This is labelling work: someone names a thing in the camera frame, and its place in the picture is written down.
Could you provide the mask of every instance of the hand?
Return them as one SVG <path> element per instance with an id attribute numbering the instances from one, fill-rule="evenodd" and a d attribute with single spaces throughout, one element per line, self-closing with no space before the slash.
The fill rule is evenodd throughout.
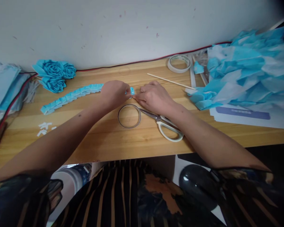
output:
<path id="1" fill-rule="evenodd" d="M 142 86 L 140 94 L 134 95 L 133 98 L 151 112 L 164 116 L 169 116 L 178 105 L 157 81 Z"/>
<path id="2" fill-rule="evenodd" d="M 131 96 L 129 85 L 119 80 L 106 82 L 100 93 L 101 102 L 106 105 L 109 111 L 116 109 Z"/>

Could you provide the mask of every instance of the tape roll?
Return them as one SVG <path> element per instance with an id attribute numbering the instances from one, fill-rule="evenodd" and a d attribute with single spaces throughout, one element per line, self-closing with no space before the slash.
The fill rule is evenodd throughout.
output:
<path id="1" fill-rule="evenodd" d="M 184 61 L 186 63 L 186 65 L 187 65 L 187 68 L 185 68 L 185 69 L 178 69 L 178 68 L 173 67 L 170 62 L 173 61 L 173 60 L 176 60 L 176 59 Z M 169 68 L 169 70 L 173 71 L 174 73 L 184 73 L 187 70 L 189 70 L 191 65 L 192 65 L 192 63 L 191 63 L 190 59 L 188 57 L 186 57 L 185 55 L 174 55 L 174 56 L 171 56 L 171 58 L 169 59 L 169 61 L 167 63 L 167 67 Z"/>
<path id="2" fill-rule="evenodd" d="M 119 119 L 119 115 L 120 115 L 121 110 L 122 110 L 124 107 L 126 107 L 126 106 L 133 106 L 133 107 L 135 107 L 136 110 L 137 110 L 138 113 L 139 113 L 139 120 L 138 120 L 138 123 L 135 124 L 134 126 L 131 126 L 131 127 L 127 127 L 127 126 L 122 125 L 121 122 L 120 122 L 120 119 Z M 140 124 L 140 122 L 141 122 L 141 111 L 140 111 L 139 107 L 137 107 L 137 106 L 134 105 L 134 104 L 126 104 L 126 105 L 122 106 L 121 109 L 120 109 L 119 112 L 118 112 L 118 122 L 119 122 L 119 124 L 120 124 L 123 128 L 132 129 L 132 128 L 137 127 L 137 126 Z"/>

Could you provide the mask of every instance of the red cable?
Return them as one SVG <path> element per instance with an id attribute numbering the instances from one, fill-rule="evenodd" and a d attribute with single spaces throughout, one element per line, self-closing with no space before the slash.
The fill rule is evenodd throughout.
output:
<path id="1" fill-rule="evenodd" d="M 221 43 L 216 43 L 215 45 L 219 45 L 219 44 L 229 44 L 231 42 L 221 42 Z M 198 49 L 195 49 L 195 50 L 190 50 L 190 51 L 184 51 L 184 52 L 179 52 L 179 53 L 175 53 L 175 54 L 170 54 L 170 55 L 166 55 L 166 56 L 163 56 L 163 57 L 159 57 L 159 58 L 155 58 L 155 59 L 151 59 L 151 60 L 143 60 L 143 61 L 134 61 L 134 62 L 130 62 L 130 63 L 125 63 L 125 64 L 120 64 L 120 65 L 115 65 L 115 66 L 108 66 L 108 67 L 98 67 L 98 68 L 91 68 L 91 69 L 81 69 L 81 70 L 77 70 L 78 72 L 86 72 L 86 71 L 92 71 L 92 70 L 96 70 L 96 69 L 101 69 L 101 68 L 113 68 L 113 67 L 117 67 L 117 66 L 124 66 L 124 65 L 131 65 L 131 64 L 135 64 L 135 63 L 140 63 L 140 62 L 149 62 L 149 61 L 156 61 L 156 60 L 159 60 L 159 59 L 163 59 L 163 58 L 166 58 L 166 57 L 170 57 L 172 55 L 176 55 L 176 54 L 187 54 L 187 53 L 190 53 L 190 52 L 195 52 L 195 51 L 198 51 L 198 50 L 201 50 L 201 49 L 205 49 L 205 48 L 209 48 L 211 47 L 212 45 L 208 45 L 208 46 L 205 46 L 205 47 L 201 47 L 201 48 L 198 48 Z M 16 102 L 16 100 L 19 98 L 21 92 L 24 90 L 26 84 L 35 76 L 37 76 L 38 74 L 34 74 L 32 75 L 30 78 L 28 78 L 22 85 L 20 91 L 18 92 L 18 94 L 15 96 L 15 98 L 12 100 L 12 102 L 10 103 L 10 105 L 8 106 L 6 112 L 4 113 L 4 116 L 3 116 L 3 119 L 1 120 L 1 123 L 0 123 L 0 129 L 3 127 L 3 124 L 9 114 L 9 111 L 10 109 L 12 108 L 13 104 Z"/>
<path id="2" fill-rule="evenodd" d="M 230 44 L 230 43 L 232 43 L 232 42 L 227 41 L 227 42 L 216 43 L 215 45 Z M 78 69 L 77 72 L 86 72 L 86 71 L 92 71 L 92 70 L 101 69 L 101 68 L 113 68 L 113 67 L 117 67 L 117 66 L 131 65 L 131 64 L 140 63 L 140 62 L 156 61 L 156 60 L 160 60 L 160 59 L 163 59 L 163 58 L 166 58 L 166 57 L 170 57 L 170 56 L 173 56 L 173 55 L 187 54 L 187 53 L 190 53 L 190 52 L 195 52 L 195 51 L 198 51 L 198 50 L 201 50 L 201 49 L 205 49 L 205 48 L 209 48 L 209 47 L 212 47 L 212 45 L 201 47 L 201 48 L 198 48 L 198 49 L 195 49 L 195 50 L 189 50 L 189 51 L 179 52 L 179 53 L 175 53 L 175 54 L 170 54 L 170 55 L 166 55 L 166 56 L 155 58 L 155 59 L 151 59 L 151 60 L 134 61 L 134 62 L 130 62 L 130 63 L 124 63 L 124 64 L 108 66 L 108 67 L 98 67 L 98 68 L 91 68 L 91 69 Z"/>

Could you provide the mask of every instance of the black sleeve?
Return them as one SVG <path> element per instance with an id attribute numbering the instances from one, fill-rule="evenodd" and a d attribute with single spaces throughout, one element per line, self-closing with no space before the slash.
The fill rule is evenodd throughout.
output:
<path id="1" fill-rule="evenodd" d="M 222 186 L 227 226 L 284 226 L 284 178 L 248 168 L 213 173 Z"/>
<path id="2" fill-rule="evenodd" d="M 25 174 L 0 182 L 0 226 L 46 226 L 60 202 L 60 180 Z"/>

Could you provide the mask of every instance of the paper flower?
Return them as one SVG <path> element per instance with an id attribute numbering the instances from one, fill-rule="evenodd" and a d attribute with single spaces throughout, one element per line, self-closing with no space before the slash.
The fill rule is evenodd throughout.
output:
<path id="1" fill-rule="evenodd" d="M 34 70 L 39 76 L 53 76 L 62 78 L 64 76 L 64 66 L 59 61 L 53 60 L 38 60 L 36 65 L 33 65 Z"/>
<path id="2" fill-rule="evenodd" d="M 43 77 L 39 82 L 46 90 L 49 90 L 53 93 L 62 92 L 66 87 L 65 80 L 62 78 Z"/>
<path id="3" fill-rule="evenodd" d="M 61 62 L 63 65 L 63 79 L 72 79 L 76 75 L 76 68 L 73 64 L 69 64 L 66 61 Z"/>
<path id="4" fill-rule="evenodd" d="M 76 75 L 74 65 L 66 61 L 38 60 L 33 68 L 42 77 L 40 84 L 53 93 L 62 92 L 66 87 L 65 80 Z"/>

